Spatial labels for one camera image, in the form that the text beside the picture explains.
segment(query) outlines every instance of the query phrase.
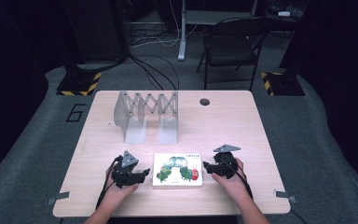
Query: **white cable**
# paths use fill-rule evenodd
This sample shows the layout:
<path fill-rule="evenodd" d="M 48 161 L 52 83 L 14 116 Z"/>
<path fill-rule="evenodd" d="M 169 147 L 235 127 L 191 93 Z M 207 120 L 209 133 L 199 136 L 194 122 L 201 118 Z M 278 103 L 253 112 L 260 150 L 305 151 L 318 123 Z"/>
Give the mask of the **white cable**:
<path fill-rule="evenodd" d="M 173 7 L 172 7 L 172 0 L 170 0 L 170 6 L 171 6 L 171 12 L 172 12 L 172 15 L 173 15 L 173 19 L 175 20 L 175 25 L 176 25 L 176 30 L 178 31 L 178 36 L 176 37 L 176 40 L 171 44 L 171 45 L 165 45 L 163 44 L 163 42 L 165 41 L 161 41 L 158 37 L 157 37 L 157 40 L 160 41 L 160 43 L 164 46 L 164 47 L 172 47 L 174 44 L 176 44 L 176 42 L 178 40 L 180 40 L 180 34 L 179 34 L 179 25 L 178 25 L 178 21 L 176 20 L 176 17 L 175 17 L 175 13 L 173 13 Z"/>
<path fill-rule="evenodd" d="M 146 43 L 143 43 L 143 44 L 139 44 L 139 45 L 135 45 L 135 46 L 131 46 L 131 48 L 136 48 L 136 47 L 139 47 L 139 46 L 142 46 L 142 45 L 146 45 L 146 44 L 161 44 L 162 42 L 177 42 L 178 40 L 177 39 L 174 39 L 174 40 L 159 40 L 159 41 L 153 41 L 153 42 L 146 42 Z"/>
<path fill-rule="evenodd" d="M 201 11 L 203 11 L 203 9 L 205 8 L 205 0 L 203 0 L 202 2 L 202 9 Z M 191 33 L 193 33 L 193 31 L 197 28 L 198 25 L 194 26 L 194 28 L 186 35 L 186 38 L 191 35 Z"/>

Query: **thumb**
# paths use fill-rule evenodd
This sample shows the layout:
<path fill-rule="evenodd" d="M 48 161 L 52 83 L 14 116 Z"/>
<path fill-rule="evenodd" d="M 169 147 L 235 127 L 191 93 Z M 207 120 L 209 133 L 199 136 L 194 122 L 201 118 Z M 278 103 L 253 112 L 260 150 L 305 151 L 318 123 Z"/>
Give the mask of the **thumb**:
<path fill-rule="evenodd" d="M 222 176 L 220 176 L 220 175 L 217 175 L 217 174 L 215 174 L 215 173 L 212 173 L 212 178 L 217 182 L 217 183 L 219 183 L 220 185 L 222 185 L 223 184 L 223 177 Z"/>
<path fill-rule="evenodd" d="M 134 191 L 136 191 L 139 187 L 139 184 L 134 184 L 129 186 L 128 188 L 125 188 L 124 190 L 126 191 L 126 194 L 129 195 L 131 193 L 133 193 Z"/>

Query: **small round object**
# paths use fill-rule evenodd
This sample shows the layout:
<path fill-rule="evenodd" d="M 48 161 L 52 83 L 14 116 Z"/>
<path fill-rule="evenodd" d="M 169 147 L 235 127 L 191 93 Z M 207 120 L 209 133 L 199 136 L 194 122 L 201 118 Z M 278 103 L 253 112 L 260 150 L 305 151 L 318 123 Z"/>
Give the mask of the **small round object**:
<path fill-rule="evenodd" d="M 201 99 L 200 100 L 200 104 L 201 105 L 209 105 L 211 102 L 208 100 L 208 99 L 205 99 L 205 98 L 203 98 L 203 99 Z"/>

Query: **green caterpillar illustration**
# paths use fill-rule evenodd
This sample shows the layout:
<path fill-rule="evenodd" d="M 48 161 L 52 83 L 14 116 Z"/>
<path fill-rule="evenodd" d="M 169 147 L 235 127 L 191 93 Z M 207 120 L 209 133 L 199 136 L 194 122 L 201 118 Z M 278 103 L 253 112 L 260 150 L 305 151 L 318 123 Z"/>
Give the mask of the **green caterpillar illustration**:
<path fill-rule="evenodd" d="M 161 170 L 157 173 L 156 177 L 162 183 L 172 173 L 172 168 L 178 167 L 182 179 L 184 180 L 197 180 L 199 178 L 199 171 L 194 168 L 190 170 L 187 168 L 187 160 L 184 157 L 171 157 L 170 160 L 161 166 Z"/>

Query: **forearm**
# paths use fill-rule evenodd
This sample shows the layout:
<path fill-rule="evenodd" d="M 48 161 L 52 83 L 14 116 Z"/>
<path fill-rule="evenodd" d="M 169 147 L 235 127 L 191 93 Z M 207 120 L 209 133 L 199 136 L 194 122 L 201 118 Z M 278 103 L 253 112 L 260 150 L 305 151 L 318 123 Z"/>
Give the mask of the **forearm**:
<path fill-rule="evenodd" d="M 100 207 L 86 220 L 85 224 L 106 223 L 110 216 L 111 214 L 108 211 Z"/>
<path fill-rule="evenodd" d="M 244 224 L 269 223 L 264 214 L 257 207 L 249 195 L 242 195 L 236 198 L 236 204 L 241 211 Z"/>
<path fill-rule="evenodd" d="M 101 224 L 106 223 L 112 214 L 118 209 L 120 202 L 107 200 L 104 198 L 100 206 L 95 212 L 87 219 L 85 224 Z"/>

